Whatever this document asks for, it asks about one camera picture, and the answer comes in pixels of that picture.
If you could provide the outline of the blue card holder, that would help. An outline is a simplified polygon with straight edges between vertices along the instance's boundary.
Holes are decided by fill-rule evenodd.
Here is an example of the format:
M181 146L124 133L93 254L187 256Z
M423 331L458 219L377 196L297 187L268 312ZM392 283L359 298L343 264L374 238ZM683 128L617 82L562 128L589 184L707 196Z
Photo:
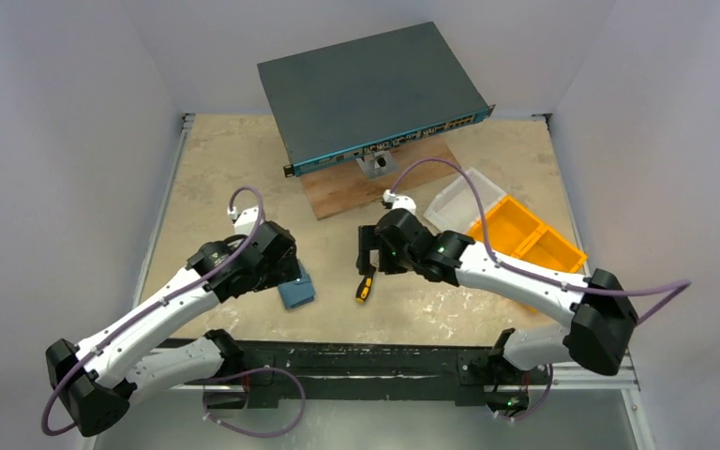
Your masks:
M286 309L300 308L315 300L316 292L312 278L302 262L299 262L300 277L277 286L283 306Z

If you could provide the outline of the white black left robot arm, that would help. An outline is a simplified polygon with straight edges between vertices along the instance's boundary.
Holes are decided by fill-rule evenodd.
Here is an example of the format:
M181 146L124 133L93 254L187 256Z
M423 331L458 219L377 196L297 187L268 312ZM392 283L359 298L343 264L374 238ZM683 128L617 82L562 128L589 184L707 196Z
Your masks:
M291 233L261 207L232 212L239 233L202 244L158 291L100 332L77 343L64 338L45 351L51 397L40 426L47 436L77 430L91 437L114 426L154 394L180 384L248 385L276 372L247 357L225 330L206 332L166 352L175 331L224 302L300 278Z

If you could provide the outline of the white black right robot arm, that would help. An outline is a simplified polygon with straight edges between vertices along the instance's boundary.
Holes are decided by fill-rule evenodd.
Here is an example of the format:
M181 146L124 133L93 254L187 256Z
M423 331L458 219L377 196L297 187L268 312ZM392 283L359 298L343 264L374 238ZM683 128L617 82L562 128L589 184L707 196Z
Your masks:
M463 233L431 232L405 195L387 192L382 203L387 211L379 221L358 229L358 271L364 272L371 252L377 252L386 275L414 272L430 282L495 293L554 321L502 333L488 358L496 379L510 382L523 371L563 362L603 376L619 372L638 315L611 273L597 269L584 277L553 271Z

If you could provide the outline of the clear plastic bin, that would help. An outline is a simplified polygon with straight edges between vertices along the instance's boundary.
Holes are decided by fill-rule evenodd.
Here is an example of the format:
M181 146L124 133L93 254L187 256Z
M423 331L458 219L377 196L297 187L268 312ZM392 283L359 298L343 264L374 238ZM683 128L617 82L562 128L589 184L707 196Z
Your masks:
M475 168L465 170L465 174L476 188L484 212L507 195ZM473 191L461 175L436 195L424 213L425 220L440 232L468 232L480 217Z

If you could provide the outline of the orange plastic divided bin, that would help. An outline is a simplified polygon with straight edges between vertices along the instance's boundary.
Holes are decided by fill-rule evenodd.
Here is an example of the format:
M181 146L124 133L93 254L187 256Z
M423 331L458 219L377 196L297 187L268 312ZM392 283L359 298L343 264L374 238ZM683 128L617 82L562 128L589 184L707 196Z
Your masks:
M512 195L486 211L492 248L501 254L554 271L581 271L587 255Z

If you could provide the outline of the yellow black handled screwdriver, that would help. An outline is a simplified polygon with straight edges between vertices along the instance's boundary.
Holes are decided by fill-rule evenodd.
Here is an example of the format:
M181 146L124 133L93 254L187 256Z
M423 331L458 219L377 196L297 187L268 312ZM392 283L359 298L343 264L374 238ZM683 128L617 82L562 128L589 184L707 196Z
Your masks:
M376 272L377 267L374 264L370 264L364 271L363 277L355 291L355 301L357 303L365 304L368 300Z

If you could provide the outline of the small grey metal bracket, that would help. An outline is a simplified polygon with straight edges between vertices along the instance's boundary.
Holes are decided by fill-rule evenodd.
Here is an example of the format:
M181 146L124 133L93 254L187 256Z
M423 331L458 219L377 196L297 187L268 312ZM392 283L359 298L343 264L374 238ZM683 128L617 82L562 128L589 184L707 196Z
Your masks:
M398 171L398 163L389 150L364 155L357 159L357 163L368 180L377 179Z

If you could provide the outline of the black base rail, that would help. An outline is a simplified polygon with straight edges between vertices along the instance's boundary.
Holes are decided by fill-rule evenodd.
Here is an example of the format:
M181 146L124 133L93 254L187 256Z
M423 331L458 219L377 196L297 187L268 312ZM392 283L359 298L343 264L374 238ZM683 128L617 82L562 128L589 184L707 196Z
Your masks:
M520 413L551 381L509 366L487 347L240 340L225 374L206 386L211 411L273 409L282 400L449 401Z

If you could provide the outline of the grey network switch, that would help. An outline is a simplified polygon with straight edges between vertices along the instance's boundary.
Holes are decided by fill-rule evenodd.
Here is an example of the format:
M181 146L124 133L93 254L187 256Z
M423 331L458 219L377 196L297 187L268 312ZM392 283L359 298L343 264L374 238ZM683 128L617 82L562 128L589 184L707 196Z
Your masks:
M257 66L288 177L480 123L494 107L435 22Z

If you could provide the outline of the aluminium frame rail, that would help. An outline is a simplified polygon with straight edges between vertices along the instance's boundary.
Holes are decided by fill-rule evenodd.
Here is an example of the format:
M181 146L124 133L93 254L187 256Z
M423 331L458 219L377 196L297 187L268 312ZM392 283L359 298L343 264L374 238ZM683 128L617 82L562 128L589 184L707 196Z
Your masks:
M639 382L632 356L625 352L620 369L612 376L594 373L577 363L553 366L553 389L572 390L638 390Z

